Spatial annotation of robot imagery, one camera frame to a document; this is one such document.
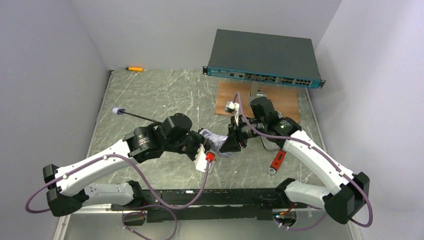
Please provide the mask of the black umbrella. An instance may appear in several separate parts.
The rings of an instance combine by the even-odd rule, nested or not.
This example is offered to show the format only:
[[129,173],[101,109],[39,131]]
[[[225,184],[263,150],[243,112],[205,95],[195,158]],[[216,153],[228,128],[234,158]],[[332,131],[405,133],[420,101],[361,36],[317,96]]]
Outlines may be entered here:
[[[179,147],[183,144],[187,135],[193,131],[191,130],[193,125],[191,119],[183,113],[176,113],[160,122],[129,113],[123,107],[114,107],[112,112],[116,115],[129,115],[151,122],[147,126],[137,127],[124,138],[130,149],[130,156],[140,163],[156,159],[163,152],[179,154]],[[215,152],[219,157],[230,158],[234,154],[234,152],[220,152],[220,147],[227,138],[226,135],[216,134],[206,128],[201,128],[196,132],[210,142],[211,151]]]

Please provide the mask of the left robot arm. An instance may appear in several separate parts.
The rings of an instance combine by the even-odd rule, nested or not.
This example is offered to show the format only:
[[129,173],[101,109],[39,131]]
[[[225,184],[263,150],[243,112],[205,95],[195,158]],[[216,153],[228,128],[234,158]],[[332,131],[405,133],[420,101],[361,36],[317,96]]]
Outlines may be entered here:
[[208,174],[215,155],[207,139],[191,129],[192,121],[182,113],[163,122],[137,127],[107,149],[80,162],[43,168],[46,199],[55,217],[70,215],[83,207],[115,204],[128,209],[145,206],[140,183],[97,184],[96,181],[129,166],[158,159],[164,152],[186,155],[196,170]]

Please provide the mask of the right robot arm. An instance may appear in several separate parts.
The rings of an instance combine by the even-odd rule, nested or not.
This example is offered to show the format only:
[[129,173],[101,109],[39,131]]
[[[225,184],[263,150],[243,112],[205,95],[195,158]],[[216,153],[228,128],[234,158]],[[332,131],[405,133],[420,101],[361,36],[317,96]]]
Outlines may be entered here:
[[275,189],[286,203],[302,203],[325,210],[339,224],[353,221],[363,207],[368,210],[368,222],[359,226],[370,227],[373,210],[369,200],[370,178],[354,173],[324,152],[290,117],[283,117],[266,97],[250,102],[253,117],[246,117],[242,106],[229,101],[225,111],[231,114],[228,134],[219,148],[221,153],[240,152],[249,139],[264,137],[284,153],[290,153],[304,163],[323,182],[324,186],[301,183],[287,178]]

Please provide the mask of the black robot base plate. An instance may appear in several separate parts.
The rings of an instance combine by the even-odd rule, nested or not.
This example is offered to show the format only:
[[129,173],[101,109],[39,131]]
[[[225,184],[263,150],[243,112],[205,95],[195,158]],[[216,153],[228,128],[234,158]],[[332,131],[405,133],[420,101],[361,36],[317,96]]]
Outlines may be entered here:
[[274,188],[206,189],[199,199],[181,210],[169,213],[148,190],[144,196],[142,215],[147,223],[178,220],[256,219],[271,221],[283,213],[293,217],[296,210],[305,209],[304,203],[291,203],[279,196]]

